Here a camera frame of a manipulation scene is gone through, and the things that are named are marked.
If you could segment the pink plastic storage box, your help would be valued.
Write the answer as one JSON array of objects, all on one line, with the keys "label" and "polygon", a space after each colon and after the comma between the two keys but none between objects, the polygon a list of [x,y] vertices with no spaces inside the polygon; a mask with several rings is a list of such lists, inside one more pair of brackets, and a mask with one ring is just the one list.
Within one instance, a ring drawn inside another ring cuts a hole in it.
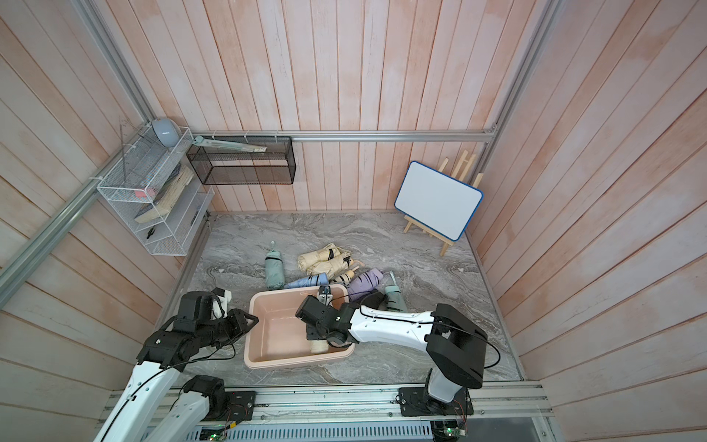
[{"label": "pink plastic storage box", "polygon": [[296,318],[296,311],[308,295],[318,294],[318,287],[300,287],[260,292],[250,300],[250,314],[259,323],[247,334],[244,362],[248,368],[294,368],[333,362],[349,357],[354,351],[329,347],[326,354],[313,355],[307,340],[307,324]]}]

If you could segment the lilac umbrella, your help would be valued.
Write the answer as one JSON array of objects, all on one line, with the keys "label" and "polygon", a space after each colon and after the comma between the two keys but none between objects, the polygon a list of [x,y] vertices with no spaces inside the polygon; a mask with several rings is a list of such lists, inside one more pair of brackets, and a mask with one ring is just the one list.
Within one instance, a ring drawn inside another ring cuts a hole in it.
[{"label": "lilac umbrella", "polygon": [[364,295],[375,291],[383,278],[382,272],[377,268],[356,276],[347,287],[349,301],[357,302]]}]

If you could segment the mint green umbrella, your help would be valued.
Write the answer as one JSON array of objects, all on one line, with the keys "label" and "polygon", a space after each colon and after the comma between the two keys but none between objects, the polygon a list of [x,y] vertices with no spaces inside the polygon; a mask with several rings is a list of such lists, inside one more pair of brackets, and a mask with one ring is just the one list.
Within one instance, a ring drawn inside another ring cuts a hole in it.
[{"label": "mint green umbrella", "polygon": [[270,250],[267,252],[264,261],[265,282],[269,290],[279,290],[285,287],[285,267],[283,256],[272,241]]}]

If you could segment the teal green umbrella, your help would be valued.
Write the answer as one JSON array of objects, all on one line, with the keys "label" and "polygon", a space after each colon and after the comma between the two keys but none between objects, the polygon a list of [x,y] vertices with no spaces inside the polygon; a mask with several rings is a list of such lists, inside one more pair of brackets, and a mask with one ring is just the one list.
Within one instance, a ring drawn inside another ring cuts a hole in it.
[{"label": "teal green umbrella", "polygon": [[387,272],[383,282],[384,294],[386,296],[387,310],[393,312],[407,313],[408,308],[401,294],[401,289],[393,272]]}]

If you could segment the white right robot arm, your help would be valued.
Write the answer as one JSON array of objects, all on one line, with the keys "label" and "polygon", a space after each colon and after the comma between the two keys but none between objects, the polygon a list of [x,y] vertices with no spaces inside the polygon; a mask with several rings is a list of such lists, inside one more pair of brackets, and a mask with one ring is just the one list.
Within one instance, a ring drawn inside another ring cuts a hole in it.
[{"label": "white right robot arm", "polygon": [[299,305],[296,318],[306,324],[307,338],[335,348],[354,344],[395,344],[430,357],[423,387],[402,387],[395,402],[405,417],[473,414],[471,390],[480,390],[484,370],[501,362],[500,350],[487,333],[449,304],[433,311],[404,312],[379,307],[386,297],[377,290],[339,307],[324,285]]}]

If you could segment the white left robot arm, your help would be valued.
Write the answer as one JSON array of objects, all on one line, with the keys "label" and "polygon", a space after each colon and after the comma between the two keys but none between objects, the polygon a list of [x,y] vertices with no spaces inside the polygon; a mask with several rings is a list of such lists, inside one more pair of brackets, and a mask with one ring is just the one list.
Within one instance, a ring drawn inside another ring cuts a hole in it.
[{"label": "white left robot arm", "polygon": [[259,323],[255,315],[229,309],[231,292],[215,288],[191,291],[180,300],[177,313],[145,341],[132,375],[97,441],[182,441],[202,421],[224,420],[227,425],[252,418],[254,392],[228,393],[217,377],[197,375],[187,381],[168,415],[151,431],[147,427],[174,382],[190,364],[215,358],[199,357],[234,347]]}]

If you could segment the light blue folded umbrella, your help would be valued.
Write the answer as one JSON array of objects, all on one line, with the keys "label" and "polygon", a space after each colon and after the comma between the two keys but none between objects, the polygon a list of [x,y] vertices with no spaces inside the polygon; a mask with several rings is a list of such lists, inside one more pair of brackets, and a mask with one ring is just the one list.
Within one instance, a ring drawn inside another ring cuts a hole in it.
[{"label": "light blue folded umbrella", "polygon": [[319,285],[329,285],[327,274],[313,274],[285,284],[285,289],[300,287],[318,287]]}]

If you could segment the beige striped folded umbrella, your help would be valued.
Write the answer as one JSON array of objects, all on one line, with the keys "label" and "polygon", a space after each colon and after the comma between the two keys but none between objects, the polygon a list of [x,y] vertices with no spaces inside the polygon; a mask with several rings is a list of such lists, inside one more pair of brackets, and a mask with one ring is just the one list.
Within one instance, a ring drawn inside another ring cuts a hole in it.
[{"label": "beige striped folded umbrella", "polygon": [[349,285],[355,279],[356,272],[358,269],[359,267],[356,266],[340,273],[338,276],[335,276],[335,278],[333,279],[333,283],[340,285]]}]

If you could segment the cream folded umbrella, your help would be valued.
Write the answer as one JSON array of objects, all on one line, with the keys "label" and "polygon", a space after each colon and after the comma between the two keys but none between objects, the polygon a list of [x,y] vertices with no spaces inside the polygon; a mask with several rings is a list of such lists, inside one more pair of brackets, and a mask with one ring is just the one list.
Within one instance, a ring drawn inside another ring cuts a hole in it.
[{"label": "cream folded umbrella", "polygon": [[314,252],[306,252],[298,256],[298,269],[307,271],[317,263],[331,261],[331,259],[349,253],[349,250],[336,246],[333,242]]},{"label": "cream folded umbrella", "polygon": [[313,264],[311,267],[307,268],[307,274],[309,276],[319,276],[324,274],[327,277],[327,281],[332,283],[336,276],[347,271],[352,265],[352,258],[350,256],[339,255],[329,261],[323,261]]}]

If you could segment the pink item in rack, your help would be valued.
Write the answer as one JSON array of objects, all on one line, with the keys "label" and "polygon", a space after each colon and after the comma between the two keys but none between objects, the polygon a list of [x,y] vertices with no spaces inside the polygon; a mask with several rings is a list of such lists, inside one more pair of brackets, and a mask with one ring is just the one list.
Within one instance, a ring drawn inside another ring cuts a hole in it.
[{"label": "pink item in rack", "polygon": [[154,188],[134,190],[134,197],[138,201],[152,201],[155,198],[155,196],[156,196],[156,190]]}]

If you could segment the green paper on basket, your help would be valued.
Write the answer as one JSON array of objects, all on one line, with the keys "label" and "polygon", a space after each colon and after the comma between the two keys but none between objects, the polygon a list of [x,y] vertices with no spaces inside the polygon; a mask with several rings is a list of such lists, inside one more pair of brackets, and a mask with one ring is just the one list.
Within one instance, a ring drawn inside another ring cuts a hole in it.
[{"label": "green paper on basket", "polygon": [[195,147],[202,147],[207,151],[213,152],[239,154],[257,154],[267,152],[267,147],[265,147],[265,145],[252,145],[241,142],[217,140],[215,138],[205,138],[203,136],[196,136],[193,139],[193,145]]}]

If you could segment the grey round speaker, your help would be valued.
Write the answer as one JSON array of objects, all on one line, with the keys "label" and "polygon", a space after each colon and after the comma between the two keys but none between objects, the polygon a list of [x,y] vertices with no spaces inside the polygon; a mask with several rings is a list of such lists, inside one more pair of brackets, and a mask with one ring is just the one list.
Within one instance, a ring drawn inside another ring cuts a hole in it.
[{"label": "grey round speaker", "polygon": [[167,149],[176,147],[182,138],[182,130],[169,118],[154,119],[151,125],[158,141]]}]

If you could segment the metal base rail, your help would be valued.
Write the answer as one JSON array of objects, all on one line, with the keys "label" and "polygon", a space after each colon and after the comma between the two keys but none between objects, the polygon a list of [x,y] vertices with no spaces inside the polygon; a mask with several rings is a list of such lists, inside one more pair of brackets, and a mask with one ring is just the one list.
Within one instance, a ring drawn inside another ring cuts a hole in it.
[{"label": "metal base rail", "polygon": [[141,414],[137,441],[560,441],[537,382],[493,382],[425,407],[420,384],[226,390],[223,411],[198,392],[169,390]]}]

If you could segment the aluminium frame rail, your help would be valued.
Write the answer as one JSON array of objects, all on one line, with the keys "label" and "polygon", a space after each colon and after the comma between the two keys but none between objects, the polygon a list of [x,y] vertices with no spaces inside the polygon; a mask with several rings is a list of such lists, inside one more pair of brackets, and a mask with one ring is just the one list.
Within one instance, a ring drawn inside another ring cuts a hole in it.
[{"label": "aluminium frame rail", "polygon": [[407,142],[490,142],[493,131],[484,130],[412,130],[412,131],[193,131],[196,136],[289,137],[294,143],[407,143]]}]

